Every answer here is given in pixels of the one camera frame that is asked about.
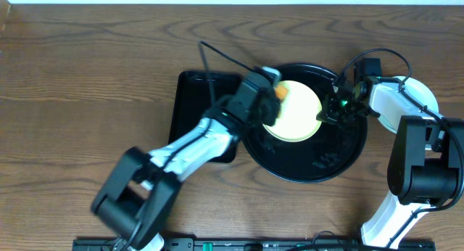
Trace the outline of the orange yellow sponge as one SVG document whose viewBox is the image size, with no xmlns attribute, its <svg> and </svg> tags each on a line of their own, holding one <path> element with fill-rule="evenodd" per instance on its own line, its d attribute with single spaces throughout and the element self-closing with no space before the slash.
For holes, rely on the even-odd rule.
<svg viewBox="0 0 464 251">
<path fill-rule="evenodd" d="M 274 92 L 275 92 L 276 97 L 280 101 L 283 101 L 286 98 L 287 94 L 289 93 L 289 90 L 284 85 L 278 84 L 274 88 Z"/>
</svg>

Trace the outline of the yellow plate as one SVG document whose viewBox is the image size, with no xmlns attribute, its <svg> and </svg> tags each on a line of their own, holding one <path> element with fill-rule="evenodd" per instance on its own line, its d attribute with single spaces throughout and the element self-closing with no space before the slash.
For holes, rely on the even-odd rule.
<svg viewBox="0 0 464 251">
<path fill-rule="evenodd" d="M 314 135 L 321 121 L 316 115 L 322 110 L 317 94 L 303 83 L 280 81 L 289 93 L 281 102 L 281 110 L 275 125 L 264 125 L 265 130 L 281 141 L 300 142 Z"/>
</svg>

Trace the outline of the light blue plate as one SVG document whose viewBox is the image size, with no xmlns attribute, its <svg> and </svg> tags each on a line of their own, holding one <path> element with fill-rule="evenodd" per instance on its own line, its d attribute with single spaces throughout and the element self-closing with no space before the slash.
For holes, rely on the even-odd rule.
<svg viewBox="0 0 464 251">
<path fill-rule="evenodd" d="M 427 106 L 429 110 L 440 116 L 436 97 L 426 85 L 414 78 L 408 78 L 402 87 L 415 101 Z M 370 96 L 370 106 L 380 114 L 378 121 L 381 125 L 392 133 L 397 133 L 399 121 L 403 115 L 418 115 L 431 119 L 429 115 L 422 113 L 418 107 L 403 97 L 399 92 L 398 82 L 383 82 L 375 85 L 373 95 Z"/>
</svg>

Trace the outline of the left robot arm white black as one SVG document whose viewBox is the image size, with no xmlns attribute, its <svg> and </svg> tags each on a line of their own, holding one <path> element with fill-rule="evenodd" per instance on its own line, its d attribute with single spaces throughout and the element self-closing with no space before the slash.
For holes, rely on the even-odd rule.
<svg viewBox="0 0 464 251">
<path fill-rule="evenodd" d="M 184 181 L 251 127 L 273 124 L 287 94 L 285 88 L 239 89 L 213 103 L 171 144 L 150 152 L 128 149 L 95 196 L 92 213 L 119 236 L 121 250 L 161 250 L 160 232 Z"/>
</svg>

